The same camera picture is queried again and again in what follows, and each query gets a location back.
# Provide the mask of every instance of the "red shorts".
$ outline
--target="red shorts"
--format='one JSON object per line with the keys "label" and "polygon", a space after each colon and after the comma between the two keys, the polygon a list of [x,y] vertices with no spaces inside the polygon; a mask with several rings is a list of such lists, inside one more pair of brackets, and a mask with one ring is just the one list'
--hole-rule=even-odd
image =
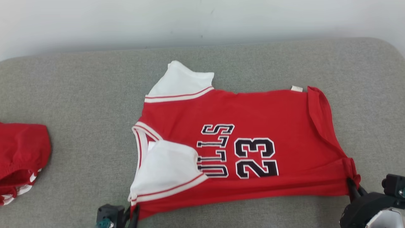
{"label": "red shorts", "polygon": [[0,123],[0,205],[31,189],[50,154],[46,126]]}

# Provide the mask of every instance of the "red stripe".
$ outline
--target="red stripe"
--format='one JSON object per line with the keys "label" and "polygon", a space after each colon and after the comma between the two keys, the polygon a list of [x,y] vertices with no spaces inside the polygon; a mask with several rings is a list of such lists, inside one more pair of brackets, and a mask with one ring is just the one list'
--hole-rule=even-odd
{"label": "red stripe", "polygon": [[154,192],[154,193],[149,193],[149,194],[144,194],[144,195],[138,195],[138,197],[139,197],[139,196],[149,196],[149,195],[154,195],[154,194],[163,193],[163,192],[167,192],[167,191],[173,190],[173,189],[175,189],[175,188],[178,188],[178,187],[184,186],[184,185],[186,185],[186,184],[189,184],[189,183],[191,183],[191,182],[195,181],[195,180],[196,180],[198,177],[200,177],[200,176],[202,176],[202,175],[204,175],[204,174],[203,174],[203,173],[201,173],[200,175],[198,175],[196,178],[192,179],[191,181],[186,182],[186,183],[184,183],[184,184],[181,184],[181,185],[179,185],[179,186],[172,187],[172,188],[167,189],[167,190],[164,190],[164,191],[158,191],[158,192]]}
{"label": "red stripe", "polygon": [[141,137],[139,136],[139,133],[138,133],[138,131],[137,130],[135,130],[135,132],[136,132],[136,135],[138,136],[138,144],[139,144],[139,166],[138,166],[138,168],[137,168],[137,170],[139,170],[139,168],[141,167],[141,162],[142,162],[142,143],[141,143]]}
{"label": "red stripe", "polygon": [[145,96],[145,98],[153,99],[153,98],[169,98],[169,97],[183,97],[183,96],[192,96],[192,95],[199,94],[199,93],[201,93],[201,92],[203,92],[203,91],[206,91],[206,90],[207,90],[207,89],[209,89],[209,88],[212,88],[212,86],[207,87],[207,88],[205,88],[205,89],[201,90],[200,92],[196,92],[196,93],[192,93],[192,94],[183,94],[183,95],[175,95],[175,96],[163,96],[163,97],[148,97],[148,96]]}
{"label": "red stripe", "polygon": [[149,136],[150,137],[154,137],[154,138],[156,138],[156,140],[159,140],[159,137],[156,137],[156,135],[154,135],[154,134],[152,134],[150,131],[148,131],[146,128],[144,128],[144,127],[142,127],[142,126],[139,126],[139,125],[136,125],[135,124],[135,127],[139,127],[139,128],[142,128],[142,130],[144,130],[146,133],[149,133]]}

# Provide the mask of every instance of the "white stripe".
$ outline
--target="white stripe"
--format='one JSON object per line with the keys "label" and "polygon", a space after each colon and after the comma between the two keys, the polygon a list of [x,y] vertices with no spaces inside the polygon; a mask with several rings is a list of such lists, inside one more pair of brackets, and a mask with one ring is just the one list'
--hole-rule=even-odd
{"label": "white stripe", "polygon": [[31,175],[30,177],[30,182],[33,182],[35,180],[36,176],[34,175],[34,173]]}
{"label": "white stripe", "polygon": [[157,102],[166,102],[166,101],[184,101],[184,100],[190,100],[194,99],[197,97],[201,97],[204,94],[208,93],[209,91],[213,90],[213,87],[209,87],[208,89],[205,89],[204,91],[201,91],[197,94],[194,95],[184,95],[184,96],[178,96],[178,97],[161,97],[161,98],[150,98],[146,97],[145,98],[145,103],[157,103]]}
{"label": "white stripe", "polygon": [[134,126],[135,130],[139,133],[139,132],[143,132],[145,134],[147,134],[149,137],[152,138],[153,141],[159,141],[158,138],[156,138],[154,135],[152,135],[151,133],[147,132],[145,130],[145,128],[142,128],[140,126]]}
{"label": "white stripe", "polygon": [[[138,169],[140,168],[140,166],[142,164],[142,160],[146,157],[146,154],[148,152],[148,140],[146,138],[146,134],[143,129],[141,129],[139,127],[136,128],[134,126],[134,127],[132,127],[132,132],[135,135],[136,147],[138,149],[138,164],[136,165],[136,172],[135,172],[135,177],[134,177],[134,180],[135,180],[136,175],[138,174]],[[128,201],[131,202],[131,193],[129,194]]]}
{"label": "white stripe", "polygon": [[17,196],[28,192],[29,190],[31,190],[31,188],[32,188],[32,185],[23,185],[23,186],[20,186],[20,187],[16,187]]}
{"label": "white stripe", "polygon": [[7,204],[11,203],[11,201],[14,200],[12,195],[2,195],[2,197],[4,197],[4,201],[3,201],[4,205],[7,205]]}
{"label": "white stripe", "polygon": [[185,191],[187,189],[190,189],[192,187],[195,187],[199,184],[201,184],[203,181],[207,180],[208,177],[206,175],[201,175],[200,177],[198,177],[197,179],[195,179],[194,181],[186,184],[186,185],[182,185],[180,187],[174,188],[170,191],[164,191],[161,193],[156,193],[156,194],[152,194],[152,195],[147,195],[147,196],[138,196],[138,198],[136,199],[136,201],[131,202],[136,204],[137,202],[144,202],[144,201],[150,201],[150,200],[157,200],[157,199],[161,199],[161,198],[165,198],[168,196],[172,196],[174,194],[177,194],[179,192]]}
{"label": "white stripe", "polygon": [[153,130],[151,127],[149,127],[149,126],[146,125],[145,123],[138,121],[138,122],[135,124],[135,127],[137,127],[137,126],[143,127],[143,128],[145,128],[146,130],[148,130],[148,131],[156,138],[155,141],[163,140],[163,138],[162,138],[155,130]]}

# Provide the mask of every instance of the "white wall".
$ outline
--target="white wall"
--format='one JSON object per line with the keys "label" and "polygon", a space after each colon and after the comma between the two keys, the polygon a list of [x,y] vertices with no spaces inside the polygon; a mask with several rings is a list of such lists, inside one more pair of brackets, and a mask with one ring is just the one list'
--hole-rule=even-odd
{"label": "white wall", "polygon": [[405,1],[0,0],[0,60],[325,37],[380,38],[405,55]]}

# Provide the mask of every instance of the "gray cushion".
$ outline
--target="gray cushion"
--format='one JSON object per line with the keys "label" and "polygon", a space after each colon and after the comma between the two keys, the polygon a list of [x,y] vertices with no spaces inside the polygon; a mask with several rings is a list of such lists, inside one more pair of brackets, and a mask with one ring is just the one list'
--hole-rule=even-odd
{"label": "gray cushion", "polygon": [[[363,187],[381,192],[386,174],[405,175],[405,61],[381,40],[15,58],[0,63],[0,121],[47,125],[53,151],[31,191],[0,207],[0,227],[93,227],[99,206],[128,206],[137,161],[131,127],[172,60],[215,72],[214,87],[233,92],[316,86]],[[139,226],[339,227],[348,203],[347,196],[245,200],[161,213]]]}

